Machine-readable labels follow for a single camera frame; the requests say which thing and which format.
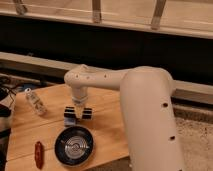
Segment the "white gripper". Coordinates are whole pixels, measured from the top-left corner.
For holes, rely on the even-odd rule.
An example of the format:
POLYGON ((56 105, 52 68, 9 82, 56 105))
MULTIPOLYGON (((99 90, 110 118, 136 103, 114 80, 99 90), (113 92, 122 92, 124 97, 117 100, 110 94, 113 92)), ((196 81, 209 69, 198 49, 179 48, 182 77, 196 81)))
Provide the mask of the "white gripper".
MULTIPOLYGON (((73 104, 77 107, 83 107, 86 104, 87 97, 77 98, 72 97, 73 104)), ((64 116, 67 118, 75 118, 75 110, 73 107, 66 107, 64 111, 64 116)), ((83 119, 91 119, 92 118, 92 109, 91 108, 85 108, 82 112, 82 118, 83 119)))

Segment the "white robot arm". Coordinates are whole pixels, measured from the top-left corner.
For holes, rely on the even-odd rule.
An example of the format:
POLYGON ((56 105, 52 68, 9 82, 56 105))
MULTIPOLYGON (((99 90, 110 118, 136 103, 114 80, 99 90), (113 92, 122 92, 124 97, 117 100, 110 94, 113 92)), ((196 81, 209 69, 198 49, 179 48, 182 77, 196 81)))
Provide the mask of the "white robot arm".
POLYGON ((171 96, 171 74, 158 67, 91 72, 80 65, 64 75, 75 105, 89 87, 118 90, 132 171, 186 171, 171 96))

